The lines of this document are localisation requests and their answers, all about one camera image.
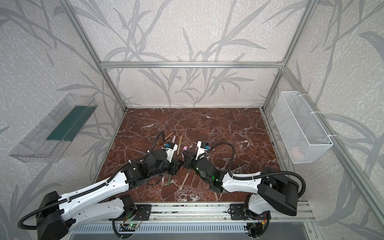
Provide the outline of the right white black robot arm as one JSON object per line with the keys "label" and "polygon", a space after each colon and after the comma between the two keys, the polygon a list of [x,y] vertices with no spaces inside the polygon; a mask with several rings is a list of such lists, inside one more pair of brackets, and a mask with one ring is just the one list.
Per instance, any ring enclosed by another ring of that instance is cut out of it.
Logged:
{"label": "right white black robot arm", "polygon": [[274,171],[265,167],[254,174],[231,174],[218,169],[205,154],[198,156],[183,151],[185,168],[192,169],[215,193],[249,193],[245,212],[261,215],[276,210],[287,216],[296,216],[298,199],[305,193],[302,176],[290,171]]}

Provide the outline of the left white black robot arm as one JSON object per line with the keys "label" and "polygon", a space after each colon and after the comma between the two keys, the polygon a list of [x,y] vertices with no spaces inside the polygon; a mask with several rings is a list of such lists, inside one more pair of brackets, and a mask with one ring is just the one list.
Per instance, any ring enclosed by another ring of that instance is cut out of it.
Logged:
{"label": "left white black robot arm", "polygon": [[45,195],[37,210],[23,216],[17,226],[22,230],[36,230],[40,240],[60,240],[82,225],[120,218],[133,210],[132,201],[128,197],[104,200],[146,185],[151,178],[176,175],[183,161],[174,159],[173,155],[170,149],[153,150],[93,185],[61,196],[53,191]]}

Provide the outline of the tan pen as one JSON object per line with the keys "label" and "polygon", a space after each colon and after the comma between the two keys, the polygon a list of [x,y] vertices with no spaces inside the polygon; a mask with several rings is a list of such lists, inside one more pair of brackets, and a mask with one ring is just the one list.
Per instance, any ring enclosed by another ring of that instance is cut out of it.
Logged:
{"label": "tan pen", "polygon": [[178,149],[177,149],[177,155],[180,154],[181,145],[182,145],[182,139],[183,139],[183,136],[180,136],[179,137],[179,143],[178,143]]}

